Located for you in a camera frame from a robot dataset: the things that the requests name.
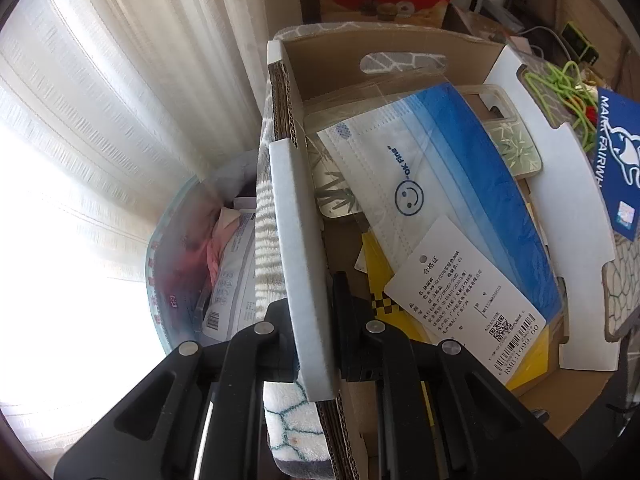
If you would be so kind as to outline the blue face mask packet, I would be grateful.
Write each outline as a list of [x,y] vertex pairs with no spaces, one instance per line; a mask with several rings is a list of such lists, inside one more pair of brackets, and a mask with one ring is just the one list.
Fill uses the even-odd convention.
[[387,295],[508,382],[561,298],[523,194],[441,76],[402,74],[309,102],[409,95],[321,130],[394,272]]

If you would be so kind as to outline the clear bag with papers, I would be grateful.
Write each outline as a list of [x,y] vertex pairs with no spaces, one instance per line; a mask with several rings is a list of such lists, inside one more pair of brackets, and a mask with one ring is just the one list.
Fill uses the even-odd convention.
[[152,321],[166,353],[187,340],[231,339],[258,319],[255,182],[212,188],[186,182],[160,217],[146,251]]

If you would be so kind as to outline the cardboard tray box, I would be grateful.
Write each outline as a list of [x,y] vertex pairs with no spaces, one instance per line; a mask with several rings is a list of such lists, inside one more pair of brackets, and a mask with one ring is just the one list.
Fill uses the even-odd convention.
[[257,261],[288,300],[295,385],[274,458],[337,479],[556,479],[611,435],[605,204],[509,47],[416,26],[289,30],[267,47]]

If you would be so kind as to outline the grey white patterned blanket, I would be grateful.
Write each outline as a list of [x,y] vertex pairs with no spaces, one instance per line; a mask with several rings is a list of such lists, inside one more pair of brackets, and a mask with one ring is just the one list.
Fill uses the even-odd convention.
[[[431,27],[374,23],[322,23],[283,29],[268,47],[269,63],[284,69],[267,79],[257,162],[256,297],[260,313],[284,298],[276,213],[271,183],[270,144],[286,131],[273,121],[277,105],[289,98],[296,110],[304,103],[351,84],[364,76],[359,63],[382,52],[378,68],[402,72],[418,67],[430,54],[447,60],[446,75],[455,84],[479,84],[499,63],[504,47],[486,39]],[[593,470],[625,430],[616,414],[639,390],[631,374],[639,361],[628,356],[639,339],[639,319],[624,325],[613,373],[561,370],[551,363],[547,373],[516,388],[529,408],[546,408],[549,429],[574,453],[583,470]],[[369,386],[352,386],[341,399],[319,405],[307,398],[301,382],[268,382],[264,402],[269,445],[276,465],[297,479],[361,479],[373,460],[373,419],[364,406],[373,398]]]

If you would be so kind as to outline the green bamboo phone case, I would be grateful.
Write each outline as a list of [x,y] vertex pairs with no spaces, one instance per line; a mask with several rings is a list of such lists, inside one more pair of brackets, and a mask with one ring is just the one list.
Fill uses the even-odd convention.
[[[542,161],[532,136],[504,90],[495,84],[459,86],[457,90],[480,118],[514,179],[526,179],[541,172]],[[389,96],[360,96],[358,100],[341,96],[309,107],[304,119],[304,129],[309,141],[314,198],[323,217],[345,218],[360,214],[361,208],[341,170],[319,139],[319,132],[343,119],[374,110],[408,95],[408,92],[396,92]]]

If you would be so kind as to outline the yellow checkered envelope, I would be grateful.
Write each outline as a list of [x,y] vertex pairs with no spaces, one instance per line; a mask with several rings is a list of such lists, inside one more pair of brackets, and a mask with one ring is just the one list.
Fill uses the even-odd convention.
[[[355,263],[355,269],[368,276],[371,306],[374,317],[400,328],[410,339],[436,344],[439,339],[430,336],[425,328],[396,302],[386,295],[384,286],[392,279],[394,272],[382,248],[372,232],[361,234],[362,247]],[[506,383],[506,388],[514,390],[548,372],[549,329],[546,327],[533,347],[529,349],[520,366]]]

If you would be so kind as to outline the blue whale card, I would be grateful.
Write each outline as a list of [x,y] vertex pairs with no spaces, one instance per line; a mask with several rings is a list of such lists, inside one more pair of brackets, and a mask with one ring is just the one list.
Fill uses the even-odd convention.
[[639,132],[639,104],[599,88],[592,170],[612,230],[632,242],[639,225]]

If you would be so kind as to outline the green yellow portable device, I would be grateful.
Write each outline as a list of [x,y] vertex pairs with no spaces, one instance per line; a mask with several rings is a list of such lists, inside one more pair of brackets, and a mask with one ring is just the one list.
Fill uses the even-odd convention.
[[573,22],[565,23],[560,37],[576,62],[593,65],[599,59],[597,48]]

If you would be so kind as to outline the white sheer curtain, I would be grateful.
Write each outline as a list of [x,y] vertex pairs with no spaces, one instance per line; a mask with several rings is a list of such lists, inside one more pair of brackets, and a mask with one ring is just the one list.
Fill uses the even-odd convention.
[[20,0],[1,31],[1,411],[60,456],[163,356],[144,259],[179,188],[257,145],[299,0]]

